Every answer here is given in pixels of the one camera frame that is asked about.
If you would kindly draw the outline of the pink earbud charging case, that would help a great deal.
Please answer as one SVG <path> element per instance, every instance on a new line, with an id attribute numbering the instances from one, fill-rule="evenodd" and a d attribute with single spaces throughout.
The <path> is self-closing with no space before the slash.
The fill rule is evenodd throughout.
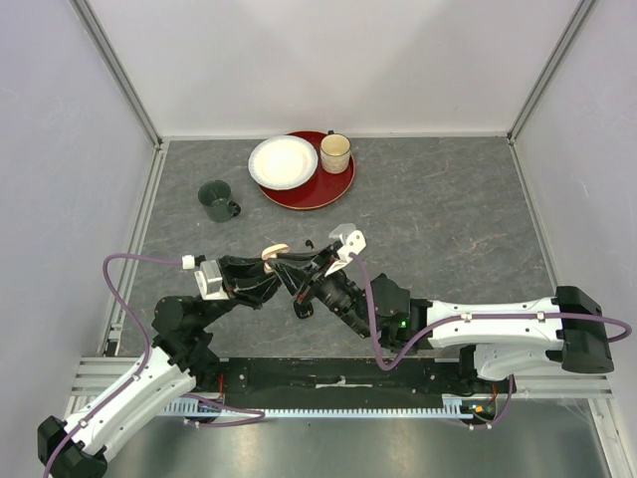
<path id="1" fill-rule="evenodd" d="M 271 245 L 271 246 L 265 248 L 262 251 L 262 254 L 261 254 L 261 259 L 263 261 L 264 271 L 267 274 L 272 273 L 273 272 L 273 267 L 269 265 L 268 261 L 270 259 L 277 258 L 279 254 L 285 254 L 285 253 L 288 253 L 289 251 L 290 251 L 290 246 L 288 244 L 285 244 L 285 243 L 274 244 L 274 245 Z"/>

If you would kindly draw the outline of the black earbud charging case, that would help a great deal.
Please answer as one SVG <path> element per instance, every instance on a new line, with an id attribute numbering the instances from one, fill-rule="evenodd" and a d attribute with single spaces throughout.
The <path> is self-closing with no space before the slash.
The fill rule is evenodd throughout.
<path id="1" fill-rule="evenodd" d="M 314 314 L 315 310 L 312 304 L 302 305 L 294 303 L 294 312 L 298 319 L 305 320 L 311 317 Z"/>

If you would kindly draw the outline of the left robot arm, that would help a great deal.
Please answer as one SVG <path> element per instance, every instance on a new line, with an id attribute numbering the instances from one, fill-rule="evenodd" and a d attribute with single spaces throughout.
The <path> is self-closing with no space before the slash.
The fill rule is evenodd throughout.
<path id="1" fill-rule="evenodd" d="M 80 411 L 46 418 L 38 427 L 38 457 L 47 477 L 102 477 L 123 445 L 174 399 L 207 391 L 218 380 L 218 357 L 206 327 L 239 305 L 260 308 L 281 285 L 270 261 L 225 256 L 209 261 L 185 255 L 175 266 L 191 270 L 196 297 L 170 296 L 155 308 L 155 337 L 135 364 Z"/>

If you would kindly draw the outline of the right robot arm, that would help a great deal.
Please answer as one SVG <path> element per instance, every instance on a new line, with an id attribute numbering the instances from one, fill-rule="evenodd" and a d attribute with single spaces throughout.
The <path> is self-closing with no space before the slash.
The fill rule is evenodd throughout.
<path id="1" fill-rule="evenodd" d="M 414 299 L 386 275 L 358 287 L 334 254 L 279 254 L 267 260 L 305 318 L 322 302 L 364 339 L 379 367 L 389 371 L 419 350 L 462 348 L 456 380 L 481 390 L 517 372 L 557 363 L 580 374 L 614 370 L 600 306 L 574 286 L 522 303 L 461 305 Z"/>

